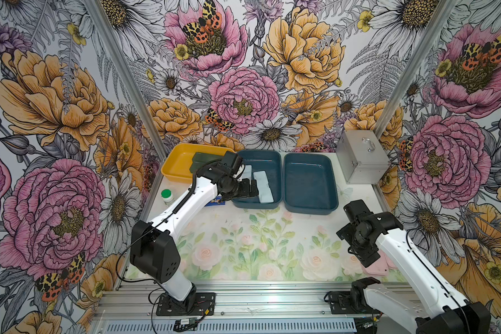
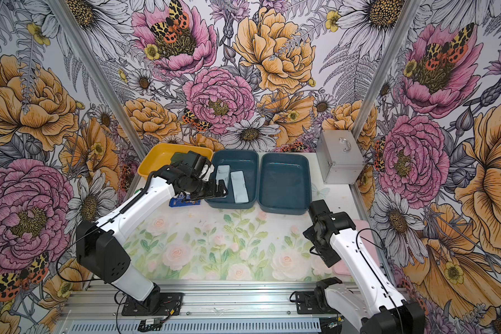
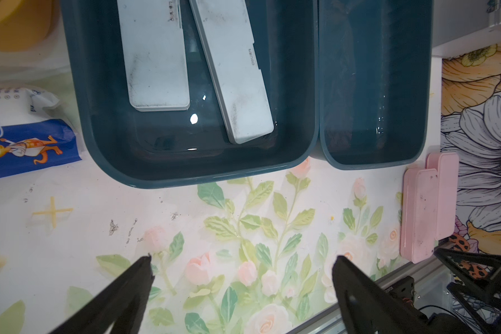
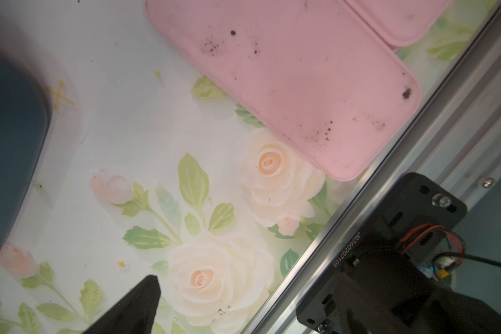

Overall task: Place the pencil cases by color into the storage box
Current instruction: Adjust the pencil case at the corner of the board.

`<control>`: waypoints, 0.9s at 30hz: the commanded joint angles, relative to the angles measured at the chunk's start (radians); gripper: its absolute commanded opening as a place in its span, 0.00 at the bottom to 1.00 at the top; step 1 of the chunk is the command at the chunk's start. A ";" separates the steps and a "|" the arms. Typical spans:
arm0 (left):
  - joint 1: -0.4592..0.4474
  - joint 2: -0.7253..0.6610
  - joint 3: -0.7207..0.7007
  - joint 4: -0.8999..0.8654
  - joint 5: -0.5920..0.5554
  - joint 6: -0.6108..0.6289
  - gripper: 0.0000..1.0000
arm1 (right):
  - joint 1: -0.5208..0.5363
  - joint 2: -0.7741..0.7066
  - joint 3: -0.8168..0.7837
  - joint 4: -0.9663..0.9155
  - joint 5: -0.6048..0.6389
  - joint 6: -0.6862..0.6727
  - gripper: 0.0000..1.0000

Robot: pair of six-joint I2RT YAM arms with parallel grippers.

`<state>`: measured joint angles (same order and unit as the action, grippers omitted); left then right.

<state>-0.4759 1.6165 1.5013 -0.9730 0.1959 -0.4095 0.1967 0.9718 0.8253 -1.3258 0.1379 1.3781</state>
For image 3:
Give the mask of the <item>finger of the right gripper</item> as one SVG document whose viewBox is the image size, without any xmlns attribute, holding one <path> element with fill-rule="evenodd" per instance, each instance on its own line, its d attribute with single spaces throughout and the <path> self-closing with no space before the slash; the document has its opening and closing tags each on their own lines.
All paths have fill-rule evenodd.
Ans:
<svg viewBox="0 0 501 334">
<path fill-rule="evenodd" d="M 496 292 L 483 301 L 465 285 L 450 283 L 447 289 L 482 333 L 501 333 L 501 292 Z M 495 319 L 491 323 L 481 316 L 483 306 L 495 311 Z"/>
<path fill-rule="evenodd" d="M 436 249 L 434 255 L 478 299 L 490 301 L 501 294 L 501 256 L 450 249 Z"/>
</svg>

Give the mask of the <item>large teal plastic tray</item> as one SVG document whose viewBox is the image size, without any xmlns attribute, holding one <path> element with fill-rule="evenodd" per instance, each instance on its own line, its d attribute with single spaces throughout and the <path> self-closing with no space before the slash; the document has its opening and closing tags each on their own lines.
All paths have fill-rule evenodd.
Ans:
<svg viewBox="0 0 501 334">
<path fill-rule="evenodd" d="M 410 164 L 427 136 L 431 1 L 319 1 L 320 145 L 329 164 Z"/>
</svg>

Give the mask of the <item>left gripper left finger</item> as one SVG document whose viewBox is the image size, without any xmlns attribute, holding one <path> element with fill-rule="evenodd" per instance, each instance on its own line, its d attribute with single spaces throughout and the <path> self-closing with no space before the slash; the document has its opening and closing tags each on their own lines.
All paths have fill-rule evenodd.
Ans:
<svg viewBox="0 0 501 334">
<path fill-rule="evenodd" d="M 138 333 L 154 282 L 151 256 L 140 257 L 53 333 Z"/>
</svg>

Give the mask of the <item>light blue pencil case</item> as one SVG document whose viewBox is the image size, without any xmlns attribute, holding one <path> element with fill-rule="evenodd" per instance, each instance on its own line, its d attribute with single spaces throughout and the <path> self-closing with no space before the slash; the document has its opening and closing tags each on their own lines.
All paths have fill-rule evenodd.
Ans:
<svg viewBox="0 0 501 334">
<path fill-rule="evenodd" d="M 118 0 L 129 102 L 137 111 L 190 106 L 180 2 Z"/>
<path fill-rule="evenodd" d="M 244 144 L 274 130 L 244 1 L 191 1 L 228 139 Z"/>
</svg>

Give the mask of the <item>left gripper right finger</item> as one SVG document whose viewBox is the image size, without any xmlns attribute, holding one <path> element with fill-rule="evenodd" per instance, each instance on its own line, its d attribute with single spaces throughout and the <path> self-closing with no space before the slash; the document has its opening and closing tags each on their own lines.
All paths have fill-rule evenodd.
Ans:
<svg viewBox="0 0 501 334">
<path fill-rule="evenodd" d="M 393 298 L 345 256 L 338 256 L 332 279 L 348 333 L 433 333 L 421 312 Z"/>
</svg>

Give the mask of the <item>silver metal case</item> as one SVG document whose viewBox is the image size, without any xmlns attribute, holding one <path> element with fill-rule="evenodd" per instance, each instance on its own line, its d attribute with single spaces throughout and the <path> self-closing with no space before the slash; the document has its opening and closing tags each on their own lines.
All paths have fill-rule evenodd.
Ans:
<svg viewBox="0 0 501 334">
<path fill-rule="evenodd" d="M 452 58 L 501 42 L 501 1 L 435 0 L 432 55 Z"/>
</svg>

